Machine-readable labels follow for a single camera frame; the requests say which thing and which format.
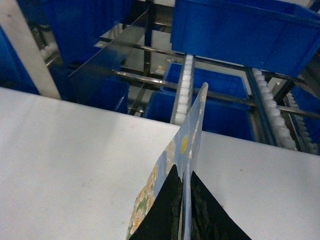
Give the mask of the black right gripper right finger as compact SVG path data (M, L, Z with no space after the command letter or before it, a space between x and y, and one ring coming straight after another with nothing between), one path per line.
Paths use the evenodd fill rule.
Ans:
M249 240L195 172L191 175L192 240Z

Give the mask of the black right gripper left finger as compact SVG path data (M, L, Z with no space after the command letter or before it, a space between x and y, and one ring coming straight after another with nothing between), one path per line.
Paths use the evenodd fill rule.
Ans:
M177 240L182 207L183 183L174 164L155 202L131 240Z

